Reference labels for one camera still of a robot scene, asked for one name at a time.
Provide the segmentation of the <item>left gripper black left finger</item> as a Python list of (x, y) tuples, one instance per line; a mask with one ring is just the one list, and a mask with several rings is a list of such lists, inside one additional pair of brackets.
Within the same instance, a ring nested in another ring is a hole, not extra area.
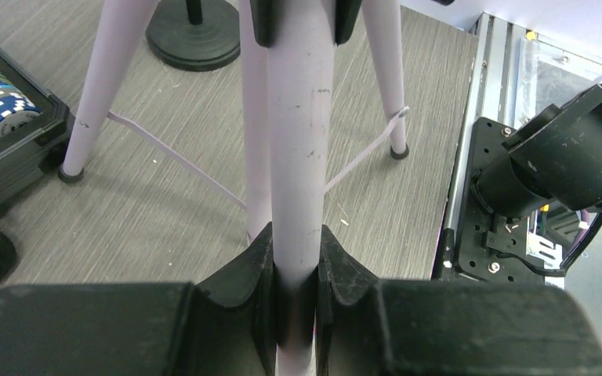
[(199, 284), (0, 290), (0, 375), (272, 375), (272, 229)]

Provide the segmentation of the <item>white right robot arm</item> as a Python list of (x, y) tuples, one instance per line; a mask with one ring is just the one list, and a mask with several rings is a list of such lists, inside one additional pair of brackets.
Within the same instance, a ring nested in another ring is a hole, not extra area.
[[(514, 130), (480, 117), (459, 184), (459, 213), (441, 233), (431, 277), (546, 284), (567, 274), (602, 224), (602, 78)], [(529, 219), (546, 204), (595, 214), (566, 255), (542, 250)]]

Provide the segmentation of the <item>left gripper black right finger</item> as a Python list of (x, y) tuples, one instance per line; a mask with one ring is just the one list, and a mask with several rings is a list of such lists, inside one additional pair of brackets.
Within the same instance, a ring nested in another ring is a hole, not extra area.
[(386, 280), (321, 231), (319, 375), (602, 375), (582, 308), (540, 284)]

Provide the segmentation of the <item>lilac tripod music stand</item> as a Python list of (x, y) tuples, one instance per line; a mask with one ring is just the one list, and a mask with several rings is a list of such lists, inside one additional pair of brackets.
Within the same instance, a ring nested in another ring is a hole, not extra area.
[(347, 350), (333, 334), (341, 288), (373, 275), (323, 223), (335, 47), (368, 22), (386, 108), (385, 135), (404, 124), (401, 7), (396, 1), (243, 1), (240, 42), (250, 245), (196, 286), (137, 288), (172, 316), (169, 375), (309, 375)]

